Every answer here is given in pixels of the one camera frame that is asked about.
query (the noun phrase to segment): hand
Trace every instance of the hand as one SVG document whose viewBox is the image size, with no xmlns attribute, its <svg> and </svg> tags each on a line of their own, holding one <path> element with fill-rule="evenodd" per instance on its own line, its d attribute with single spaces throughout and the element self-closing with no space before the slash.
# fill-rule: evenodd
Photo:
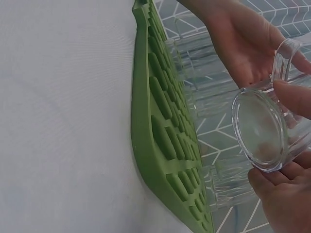
<svg viewBox="0 0 311 233">
<path fill-rule="evenodd" d="M 239 88 L 269 78 L 285 39 L 264 17 L 234 0 L 209 0 L 206 24 L 221 61 Z"/>
<path fill-rule="evenodd" d="M 311 119 L 311 89 L 280 81 L 274 89 L 289 110 Z M 275 233 L 311 232 L 311 151 L 280 171 L 264 173 L 254 168 L 248 179 Z"/>
</svg>

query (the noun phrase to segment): glass base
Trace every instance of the glass base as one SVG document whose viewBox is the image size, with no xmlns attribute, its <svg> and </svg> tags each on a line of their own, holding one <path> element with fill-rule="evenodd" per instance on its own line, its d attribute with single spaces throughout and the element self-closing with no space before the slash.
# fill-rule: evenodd
<svg viewBox="0 0 311 233">
<path fill-rule="evenodd" d="M 250 162 L 265 172 L 282 168 L 286 145 L 282 112 L 267 93 L 242 89 L 232 105 L 233 128 Z"/>
</svg>

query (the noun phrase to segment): green silicone mat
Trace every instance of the green silicone mat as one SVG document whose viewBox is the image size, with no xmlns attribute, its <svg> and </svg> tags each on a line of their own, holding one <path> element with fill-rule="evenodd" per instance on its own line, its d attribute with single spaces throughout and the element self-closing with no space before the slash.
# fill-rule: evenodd
<svg viewBox="0 0 311 233">
<path fill-rule="evenodd" d="M 155 195 L 193 232 L 213 233 L 201 156 L 183 83 L 154 4 L 137 0 L 131 136 L 139 171 Z"/>
</svg>

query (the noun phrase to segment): white surface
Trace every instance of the white surface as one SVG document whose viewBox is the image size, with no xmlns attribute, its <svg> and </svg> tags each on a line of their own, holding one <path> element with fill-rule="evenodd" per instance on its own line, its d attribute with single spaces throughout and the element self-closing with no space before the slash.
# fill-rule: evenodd
<svg viewBox="0 0 311 233">
<path fill-rule="evenodd" d="M 0 232 L 183 233 L 130 140 L 132 0 L 0 1 Z"/>
</svg>

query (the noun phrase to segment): transparent cup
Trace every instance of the transparent cup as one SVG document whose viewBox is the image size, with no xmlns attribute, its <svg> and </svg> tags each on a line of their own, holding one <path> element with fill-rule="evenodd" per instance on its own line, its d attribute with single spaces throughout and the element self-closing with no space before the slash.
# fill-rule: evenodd
<svg viewBox="0 0 311 233">
<path fill-rule="evenodd" d="M 286 39 L 278 48 L 271 79 L 243 88 L 232 104 L 238 143 L 250 162 L 265 172 L 281 169 L 311 144 L 311 121 L 283 106 L 274 80 L 311 87 L 311 33 Z"/>
<path fill-rule="evenodd" d="M 228 79 L 199 83 L 191 87 L 187 103 L 194 119 L 207 118 L 230 108 L 232 99 L 239 91 L 228 74 Z"/>
<path fill-rule="evenodd" d="M 251 168 L 244 155 L 234 155 L 202 168 L 211 211 L 246 203 L 256 197 L 247 178 Z"/>
</svg>

